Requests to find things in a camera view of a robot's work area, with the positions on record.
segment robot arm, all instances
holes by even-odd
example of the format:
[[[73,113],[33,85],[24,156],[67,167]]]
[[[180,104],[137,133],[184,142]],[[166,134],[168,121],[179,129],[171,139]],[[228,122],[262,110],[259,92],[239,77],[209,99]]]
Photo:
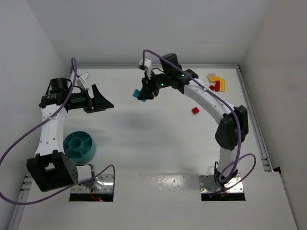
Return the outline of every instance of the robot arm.
[[[200,79],[197,79],[200,84],[205,85]],[[196,101],[202,108],[204,108],[216,121],[217,124],[223,119],[224,114],[230,114],[230,110],[224,106],[219,100],[211,96],[207,91],[201,89],[195,82],[191,81],[189,85],[184,87],[184,95]],[[224,149],[220,146],[220,160],[217,171],[221,172],[227,165],[233,162],[236,158],[236,147],[233,150]],[[227,177],[231,171],[229,167],[223,174]]]
[[[114,107],[100,94],[96,85],[92,85],[93,98],[88,89],[81,89],[81,92],[70,95],[67,104],[55,117],[50,117],[68,95],[67,82],[65,78],[52,79],[52,90],[42,97],[39,104],[43,120],[49,121],[42,126],[38,148],[34,158],[27,160],[27,169],[43,192],[77,184],[93,175],[91,165],[76,166],[64,154],[63,129],[68,111],[83,108],[86,113],[93,113]]]
[[[163,57],[182,69],[175,54],[168,54]],[[214,118],[218,124],[218,129],[215,133],[215,139],[220,145],[220,159],[219,165],[214,174],[216,175],[218,184],[223,186],[225,182],[220,182],[218,180],[219,175],[227,165],[235,160],[237,151],[236,146],[238,130],[231,111],[223,103],[208,93],[210,89],[205,86],[205,84],[199,79],[198,75],[194,71],[187,69],[184,72],[188,73],[194,78],[194,80],[205,86],[206,90],[202,89],[197,83],[192,81],[185,74],[179,72],[163,61],[161,61],[161,65],[164,73],[157,75],[151,72],[151,61],[146,59],[144,65],[142,64],[143,61],[140,61],[139,68],[145,71],[145,77],[142,79],[142,89],[138,96],[139,100],[152,100],[155,96],[158,96],[159,90],[161,88],[171,86],[174,89],[178,89],[182,94],[195,100]],[[231,104],[229,105],[233,108],[239,118],[241,125],[241,140],[244,141],[245,136],[248,133],[247,110],[242,105],[240,107],[234,107]],[[224,179],[228,177],[230,172],[231,168],[229,167],[227,170],[225,170],[221,178]],[[234,177],[236,173],[237,169],[235,170],[234,174],[231,175],[231,177]]]

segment metal mounting plate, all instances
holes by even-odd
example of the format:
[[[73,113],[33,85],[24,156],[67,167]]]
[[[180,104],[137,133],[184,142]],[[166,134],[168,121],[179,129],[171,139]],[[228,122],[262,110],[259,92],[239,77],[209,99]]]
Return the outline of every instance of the metal mounting plate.
[[[103,186],[99,191],[93,191],[93,196],[99,196],[103,201],[113,201],[113,183],[112,174],[102,174]],[[91,198],[91,190],[80,185],[71,188],[70,201],[94,201]]]
[[[229,190],[225,192],[221,192],[218,195],[211,196],[211,193],[220,190],[221,188],[215,183],[214,181],[214,175],[213,174],[200,174],[200,186],[201,186],[201,200],[202,201],[218,201],[218,200],[245,200],[244,196],[244,188],[242,182],[239,182],[241,180],[241,175],[238,174],[236,177],[231,179],[227,184],[225,184],[225,187],[231,187],[237,182],[239,182],[236,186],[233,188],[230,188]]]

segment purple cable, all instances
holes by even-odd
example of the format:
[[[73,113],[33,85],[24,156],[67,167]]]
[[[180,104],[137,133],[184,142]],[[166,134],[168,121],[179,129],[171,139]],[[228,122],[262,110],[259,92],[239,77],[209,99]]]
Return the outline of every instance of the purple cable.
[[[222,192],[226,192],[227,190],[229,190],[229,189],[231,189],[231,188],[233,188],[233,187],[235,187],[238,183],[240,183],[240,182],[242,182],[243,180],[245,180],[250,174],[251,174],[251,172],[254,170],[254,168],[255,168],[255,166],[256,166],[256,157],[255,157],[255,155],[254,154],[252,154],[252,153],[247,153],[247,154],[245,154],[245,155],[243,155],[242,157],[240,157],[239,158],[239,161],[240,160],[242,160],[243,158],[245,158],[245,157],[247,157],[247,156],[252,156],[253,158],[254,158],[254,164],[253,164],[253,166],[251,167],[251,169],[249,170],[249,172],[244,176],[244,177],[242,177],[241,178],[241,180],[239,180],[237,183],[235,183],[234,185],[232,185],[232,186],[230,186],[230,187],[227,187],[227,188],[222,188],[221,190],[219,190],[219,191],[216,191],[216,192],[213,192],[213,193],[210,193],[209,195],[216,195],[216,194],[219,194],[219,193],[222,193]],[[231,162],[229,165],[227,165],[225,168],[224,168],[224,170],[226,170],[226,169],[228,169],[231,165],[233,165],[235,162],[233,161],[233,162]]]
[[[110,167],[113,168],[114,180],[113,180],[113,190],[112,190],[113,192],[112,192],[112,193],[113,193],[113,196],[114,196],[114,188],[115,188],[115,167],[114,167],[113,164],[107,166],[105,169],[103,169],[103,170],[102,170],[100,173],[98,173],[97,175],[95,175],[95,176],[93,176],[93,177],[91,177],[91,178],[89,178],[89,179],[86,179],[86,180],[84,180],[84,181],[81,181],[81,182],[79,183],[79,185],[84,185],[84,184],[86,184],[86,183],[88,183],[88,182],[91,182],[94,178],[100,176],[105,170],[107,170],[107,169],[110,168]]]
[[[72,90],[73,90],[73,86],[75,85],[76,83],[76,79],[77,79],[77,61],[76,59],[73,57],[71,59],[71,67],[74,71],[74,77],[73,77],[73,81],[72,81],[72,84],[71,84],[71,88],[67,94],[67,97],[66,99],[64,100],[63,104],[54,112],[54,114],[52,114],[50,117],[54,117],[56,116],[59,111],[64,108],[64,106],[66,105],[66,103],[68,102],[69,100],[69,97],[71,96],[71,93],[72,93]],[[32,133],[33,131],[35,131],[36,129],[38,129],[39,127],[41,127],[42,125],[46,124],[50,119],[46,119],[44,121],[42,121],[41,123],[39,123],[37,126],[35,126],[34,128],[30,129],[28,132],[26,132],[25,134],[23,134],[20,138],[18,138],[5,152],[4,154],[2,155],[2,157],[0,158],[0,166],[4,160],[4,158],[8,155],[8,153],[12,150],[12,148],[14,148],[21,140],[23,140],[26,136],[28,136],[30,133]],[[5,200],[6,202],[9,202],[11,204],[14,204],[14,205],[32,205],[32,204],[37,204],[37,203],[40,203],[42,201],[45,201],[63,191],[65,191],[66,189],[69,189],[70,187],[66,187],[66,188],[63,188],[62,190],[59,190],[57,191],[56,193],[52,194],[52,195],[49,195],[43,199],[40,199],[40,200],[36,200],[36,201],[32,201],[32,202],[16,202],[16,201],[13,201],[13,200],[10,200],[8,198],[6,198],[2,192],[0,192],[0,198],[2,198],[3,200]]]
[[[171,63],[170,61],[168,61],[167,59],[165,59],[164,57],[158,55],[157,53],[155,53],[155,52],[153,52],[153,51],[151,51],[151,50],[149,50],[149,49],[143,50],[143,65],[144,65],[144,63],[145,63],[145,53],[146,53],[146,52],[151,53],[152,55],[158,57],[160,60],[162,60],[163,62],[167,63],[168,65],[170,65],[170,66],[173,67],[174,69],[176,69],[176,70],[178,70],[179,72],[181,72],[181,73],[185,74],[186,76],[188,76],[192,81],[194,81],[196,84],[198,84],[202,89],[205,89],[205,87],[204,87],[202,84],[200,84],[198,81],[196,81],[191,75],[189,75],[188,73],[186,73],[185,71],[183,71],[182,69],[180,69],[178,66],[174,65],[173,63]],[[228,103],[226,103],[222,98],[220,98],[218,95],[216,95],[215,93],[213,93],[212,91],[208,90],[207,92],[208,92],[210,95],[212,95],[213,97],[215,97],[216,99],[218,99],[219,101],[221,101],[223,104],[226,105],[226,107],[231,111],[232,115],[233,115],[234,118],[235,118],[237,129],[238,129],[238,130],[241,130],[240,123],[239,123],[239,119],[238,119],[236,113],[234,112],[234,110],[231,108],[231,106],[230,106]],[[238,148],[237,148],[237,153],[236,153],[236,159],[235,159],[234,162],[230,163],[229,165],[227,165],[227,166],[222,170],[222,172],[221,172],[221,174],[220,174],[220,176],[219,176],[219,180],[220,180],[221,182],[228,182],[228,181],[231,179],[233,173],[234,173],[235,170],[236,170],[236,167],[237,167],[237,164],[238,164],[239,158],[240,158],[240,152],[241,152],[241,132],[238,132],[238,144],[237,144],[237,145],[238,145]],[[232,167],[232,169],[231,169],[229,175],[228,175],[225,179],[222,180],[223,173],[224,173],[224,172],[226,171],[226,169],[229,168],[231,165],[234,165],[234,166]],[[249,175],[249,174],[252,172],[253,169],[254,169],[254,167],[248,172],[247,175]]]

